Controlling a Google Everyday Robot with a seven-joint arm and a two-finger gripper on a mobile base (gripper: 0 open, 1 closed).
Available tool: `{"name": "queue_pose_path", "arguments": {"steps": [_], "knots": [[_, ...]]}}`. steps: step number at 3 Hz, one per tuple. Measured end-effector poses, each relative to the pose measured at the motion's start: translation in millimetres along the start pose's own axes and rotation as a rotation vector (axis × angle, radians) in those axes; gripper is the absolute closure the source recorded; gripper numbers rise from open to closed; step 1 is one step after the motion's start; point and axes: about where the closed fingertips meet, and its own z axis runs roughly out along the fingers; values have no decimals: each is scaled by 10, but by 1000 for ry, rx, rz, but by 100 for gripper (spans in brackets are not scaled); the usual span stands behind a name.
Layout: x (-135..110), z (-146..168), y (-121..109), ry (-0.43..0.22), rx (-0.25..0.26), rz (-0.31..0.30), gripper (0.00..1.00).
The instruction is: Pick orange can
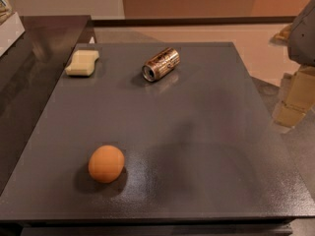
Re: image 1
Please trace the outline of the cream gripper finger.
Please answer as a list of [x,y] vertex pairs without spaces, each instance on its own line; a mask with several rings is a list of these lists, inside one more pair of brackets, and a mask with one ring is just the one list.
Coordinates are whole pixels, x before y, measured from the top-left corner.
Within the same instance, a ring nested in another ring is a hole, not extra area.
[[296,126],[315,105],[315,68],[300,66],[293,75],[284,73],[278,98],[274,121],[287,128]]
[[287,25],[273,36],[274,41],[288,42],[291,33],[291,25]]

